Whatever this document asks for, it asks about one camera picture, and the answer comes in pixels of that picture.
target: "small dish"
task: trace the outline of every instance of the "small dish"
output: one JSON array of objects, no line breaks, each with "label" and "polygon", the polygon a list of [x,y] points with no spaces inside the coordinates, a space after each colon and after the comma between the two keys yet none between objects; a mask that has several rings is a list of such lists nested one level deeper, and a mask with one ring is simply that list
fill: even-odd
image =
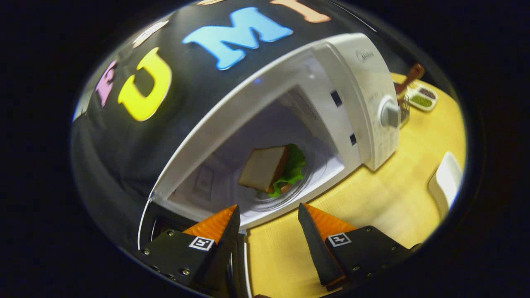
[{"label": "small dish", "polygon": [[409,103],[422,111],[432,110],[438,102],[436,92],[420,83],[415,83],[413,87],[409,86],[405,93],[409,97]]}]

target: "white microwave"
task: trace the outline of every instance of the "white microwave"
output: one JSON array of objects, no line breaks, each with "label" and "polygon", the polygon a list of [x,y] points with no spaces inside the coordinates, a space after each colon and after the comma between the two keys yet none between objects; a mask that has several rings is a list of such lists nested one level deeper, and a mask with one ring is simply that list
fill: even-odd
[{"label": "white microwave", "polygon": [[[176,149],[148,204],[197,222],[238,204],[244,231],[310,201],[362,164],[377,170],[398,146],[399,123],[390,72],[368,37],[311,42],[224,96]],[[237,183],[252,149],[288,143],[306,157],[304,179],[288,192],[263,198]]]}]

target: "wooden table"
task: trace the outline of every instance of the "wooden table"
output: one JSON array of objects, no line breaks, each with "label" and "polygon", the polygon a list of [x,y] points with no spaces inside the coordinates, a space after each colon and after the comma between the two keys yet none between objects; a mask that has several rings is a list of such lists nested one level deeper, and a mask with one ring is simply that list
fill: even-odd
[{"label": "wooden table", "polygon": [[[395,82],[405,76],[392,74]],[[438,93],[431,112],[411,107],[400,131],[397,151],[376,172],[361,166],[342,182],[310,202],[350,224],[373,225],[405,246],[424,242],[440,223],[427,189],[444,154],[451,151],[464,169],[466,146],[462,114],[446,93]],[[248,231],[252,295],[272,298],[320,297],[320,285],[297,219],[297,210]]]}]

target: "pink letter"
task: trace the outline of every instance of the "pink letter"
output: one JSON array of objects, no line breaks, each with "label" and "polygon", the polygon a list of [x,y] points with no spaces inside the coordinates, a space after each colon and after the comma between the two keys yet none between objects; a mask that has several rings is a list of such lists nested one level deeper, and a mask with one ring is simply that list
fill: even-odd
[{"label": "pink letter", "polygon": [[114,69],[112,69],[116,65],[116,60],[114,60],[107,70],[103,73],[103,76],[101,77],[99,83],[96,86],[96,91],[98,92],[100,98],[101,98],[101,107],[105,106],[105,103],[107,102],[107,98],[109,97],[109,93],[112,90],[111,83],[112,79],[114,78]]}]

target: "letter m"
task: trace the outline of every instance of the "letter m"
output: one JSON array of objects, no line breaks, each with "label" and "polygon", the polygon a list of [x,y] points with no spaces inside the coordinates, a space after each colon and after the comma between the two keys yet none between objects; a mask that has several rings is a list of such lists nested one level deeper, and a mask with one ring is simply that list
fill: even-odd
[{"label": "letter m", "polygon": [[246,7],[230,14],[232,27],[204,26],[186,36],[182,43],[195,42],[217,58],[217,68],[225,70],[245,57],[245,51],[232,50],[224,43],[257,49],[258,41],[251,29],[259,33],[261,41],[273,42],[293,31],[282,27],[258,12],[256,7]]}]

